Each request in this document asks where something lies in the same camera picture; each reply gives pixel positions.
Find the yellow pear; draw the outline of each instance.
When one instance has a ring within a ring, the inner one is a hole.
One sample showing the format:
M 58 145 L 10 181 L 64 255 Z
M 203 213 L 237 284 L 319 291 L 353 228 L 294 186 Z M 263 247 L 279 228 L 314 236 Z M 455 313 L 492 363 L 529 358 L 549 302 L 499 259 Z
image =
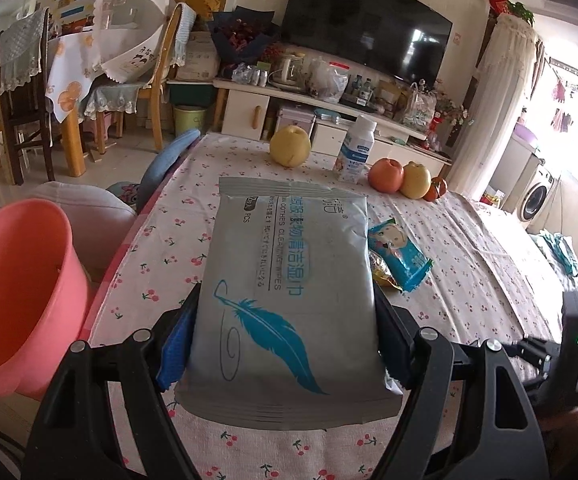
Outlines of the yellow pear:
M 431 174 L 422 164 L 410 162 L 404 168 L 404 178 L 400 192 L 407 198 L 422 198 L 429 191 L 431 186 Z
M 269 141 L 269 153 L 278 164 L 295 168 L 309 157 L 309 135 L 299 126 L 280 128 Z

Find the cabinet handle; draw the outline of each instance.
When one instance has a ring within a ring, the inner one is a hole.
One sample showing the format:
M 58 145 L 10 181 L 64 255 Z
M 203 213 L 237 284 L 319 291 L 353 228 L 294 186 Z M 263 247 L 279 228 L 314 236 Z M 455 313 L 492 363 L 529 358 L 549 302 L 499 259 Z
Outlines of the cabinet handle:
M 253 122 L 251 123 L 251 127 L 254 130 L 257 130 L 260 126 L 260 112 L 262 111 L 262 106 L 256 106 L 255 110 L 253 110 Z

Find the blue gripper pad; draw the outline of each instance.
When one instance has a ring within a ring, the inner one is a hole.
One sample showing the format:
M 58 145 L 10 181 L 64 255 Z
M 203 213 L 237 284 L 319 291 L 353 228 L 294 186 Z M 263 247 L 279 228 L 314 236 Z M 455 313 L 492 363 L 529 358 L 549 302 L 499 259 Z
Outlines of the blue gripper pad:
M 171 384 L 179 381 L 187 366 L 191 341 L 194 337 L 199 293 L 200 284 L 197 283 L 180 307 L 178 321 L 162 346 L 156 382 L 163 392 L 168 390 Z

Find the wet wipes package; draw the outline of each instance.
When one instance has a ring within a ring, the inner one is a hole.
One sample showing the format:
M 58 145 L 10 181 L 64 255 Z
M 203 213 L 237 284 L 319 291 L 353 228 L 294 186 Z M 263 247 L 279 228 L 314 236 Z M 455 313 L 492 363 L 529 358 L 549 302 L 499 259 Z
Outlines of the wet wipes package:
M 369 248 L 384 258 L 396 283 L 406 292 L 416 288 L 432 266 L 393 218 L 369 230 Z
M 261 430 L 397 415 L 402 392 L 377 351 L 366 198 L 233 177 L 220 193 L 176 400 Z

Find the white bottle cap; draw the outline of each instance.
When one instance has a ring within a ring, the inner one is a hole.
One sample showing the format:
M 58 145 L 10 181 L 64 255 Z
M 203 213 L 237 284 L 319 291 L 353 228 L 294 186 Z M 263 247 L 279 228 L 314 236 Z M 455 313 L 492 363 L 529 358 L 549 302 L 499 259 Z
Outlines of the white bottle cap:
M 378 123 L 376 121 L 372 121 L 369 117 L 361 115 L 355 120 L 354 130 L 373 133 L 376 126 L 378 126 Z

